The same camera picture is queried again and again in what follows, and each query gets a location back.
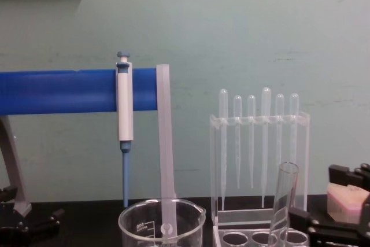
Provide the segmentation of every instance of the blue horizontal rod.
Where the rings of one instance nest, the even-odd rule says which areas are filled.
[[[156,69],[134,69],[134,111],[157,110]],[[0,115],[116,111],[116,72],[0,72]]]

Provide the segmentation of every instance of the test tube rack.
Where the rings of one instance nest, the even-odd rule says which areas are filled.
[[[211,208],[217,247],[232,246],[223,236],[235,233],[238,226],[261,224],[268,227],[272,208],[265,208],[264,197],[275,194],[282,162],[289,161],[299,167],[294,206],[307,209],[310,116],[299,111],[298,94],[290,95],[288,109],[284,109],[284,95],[278,94],[275,111],[271,111],[269,88],[262,90],[259,108],[256,102],[255,96],[247,97],[244,116],[243,99],[236,95],[232,105],[234,113],[230,116],[228,92],[222,89],[219,116],[210,116]],[[255,196],[254,200],[261,196],[259,207],[251,209],[246,196]],[[235,197],[245,200],[238,202],[237,208],[231,205]],[[268,229],[241,231],[246,237],[247,234],[268,233]],[[251,238],[248,242],[241,246],[266,246]]]

